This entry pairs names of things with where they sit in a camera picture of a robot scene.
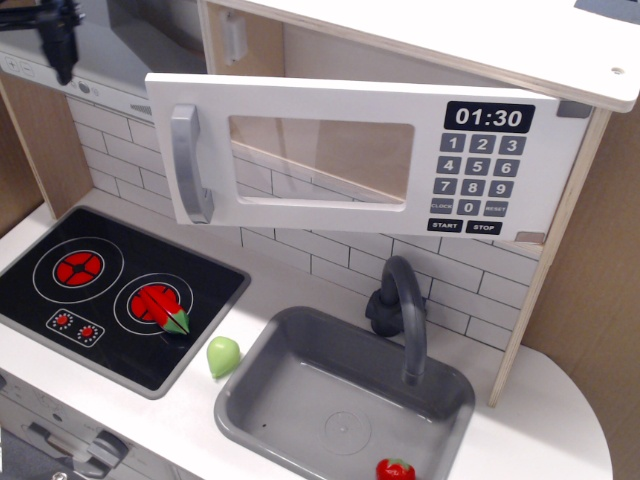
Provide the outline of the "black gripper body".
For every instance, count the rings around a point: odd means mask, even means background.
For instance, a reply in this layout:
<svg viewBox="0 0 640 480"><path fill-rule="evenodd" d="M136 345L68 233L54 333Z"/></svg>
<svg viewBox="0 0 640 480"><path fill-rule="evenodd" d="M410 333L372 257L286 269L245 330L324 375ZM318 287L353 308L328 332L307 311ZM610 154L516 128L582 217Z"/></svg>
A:
<svg viewBox="0 0 640 480"><path fill-rule="evenodd" d="M52 26L70 28L79 26L85 14L76 1L40 1L32 6L1 9L2 30L30 30Z"/></svg>

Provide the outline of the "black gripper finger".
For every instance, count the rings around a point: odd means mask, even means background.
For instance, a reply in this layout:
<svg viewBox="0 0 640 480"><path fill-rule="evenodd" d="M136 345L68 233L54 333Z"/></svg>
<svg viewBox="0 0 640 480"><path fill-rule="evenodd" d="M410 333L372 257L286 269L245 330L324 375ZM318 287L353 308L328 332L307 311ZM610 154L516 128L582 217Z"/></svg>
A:
<svg viewBox="0 0 640 480"><path fill-rule="evenodd" d="M75 38L78 25L79 20L75 17L41 17L38 20L41 48L60 85L71 82L73 68L79 59Z"/></svg>

